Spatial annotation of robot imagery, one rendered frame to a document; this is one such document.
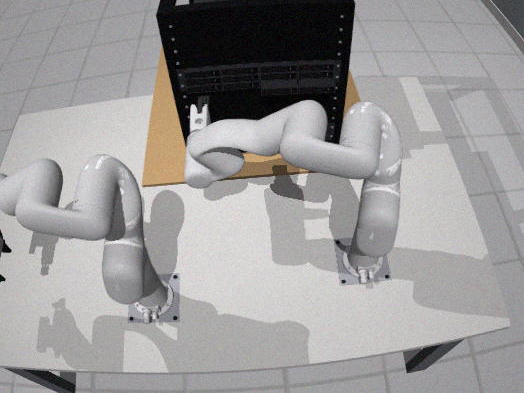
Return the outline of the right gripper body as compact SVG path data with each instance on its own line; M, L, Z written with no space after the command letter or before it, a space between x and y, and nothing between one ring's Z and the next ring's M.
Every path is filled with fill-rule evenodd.
M208 126L210 124L211 124L211 119L210 119L210 113L209 113L208 105L205 104L205 106L202 109L202 113L201 114L198 114L198 109L196 108L195 104L191 105L191 108L190 108L190 135L189 136L191 136L196 131L199 131L202 128L204 128L204 127L206 127L206 126ZM189 136L188 136L188 138L189 138Z

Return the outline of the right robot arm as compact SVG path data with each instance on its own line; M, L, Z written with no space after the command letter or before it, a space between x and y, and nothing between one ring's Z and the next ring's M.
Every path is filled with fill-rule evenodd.
M187 139L184 179L190 187L203 189L237 174L245 163L239 150L266 157L280 153L288 164L300 169L364 179L358 224L342 262L365 285L367 277L374 279L382 256L395 243L400 211L400 133L389 113L368 101L348 109L339 144L325 142L326 130L325 109L314 100L300 101L260 120L216 121Z

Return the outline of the black metal rack frame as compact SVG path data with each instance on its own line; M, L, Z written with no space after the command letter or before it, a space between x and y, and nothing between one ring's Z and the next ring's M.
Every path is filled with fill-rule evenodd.
M328 119L325 142L339 144L354 0L176 1L160 0L156 17L185 146L190 106L197 108L199 96L209 96L211 124L260 120L289 105L315 100ZM187 94L184 82L184 69L298 61L334 61L335 93L261 96L260 81L260 88Z

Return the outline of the tan flat board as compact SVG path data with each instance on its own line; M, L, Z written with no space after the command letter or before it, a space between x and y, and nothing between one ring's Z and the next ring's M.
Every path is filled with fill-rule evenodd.
M360 101L349 69L343 116L354 103ZM161 47L148 128L142 187L186 184L185 147L165 55ZM222 180L316 173L288 164L280 153L270 157L249 152L241 153L245 158L243 168L237 174Z

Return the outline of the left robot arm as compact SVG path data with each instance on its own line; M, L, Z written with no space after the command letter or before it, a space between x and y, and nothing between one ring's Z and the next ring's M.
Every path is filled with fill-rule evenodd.
M170 309L174 295L151 264L141 194L132 172L110 155L91 157L80 172L73 210L58 208L62 186L61 168L51 159L37 160L9 176L0 173L0 209L34 232L89 241L105 238L102 276L107 294L118 303L134 304L144 324L150 324L150 317L157 320Z

